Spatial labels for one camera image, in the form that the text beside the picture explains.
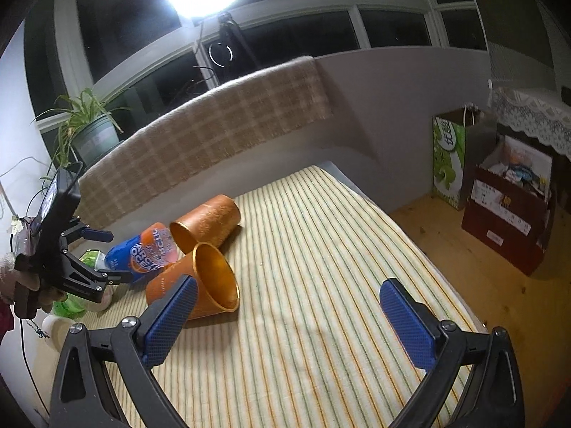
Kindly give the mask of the gloved left hand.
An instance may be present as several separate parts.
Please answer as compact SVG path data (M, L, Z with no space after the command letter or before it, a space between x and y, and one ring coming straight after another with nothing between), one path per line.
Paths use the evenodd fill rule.
M65 292L54 287L42 287L38 274L16 270L15 255L12 253L6 253L1 256L0 283L1 301L7 305L15 303L15 289L18 286L22 286L30 292L38 292L36 308L42 308L45 312L51 311L52 304L55 301L63 301L67 298Z

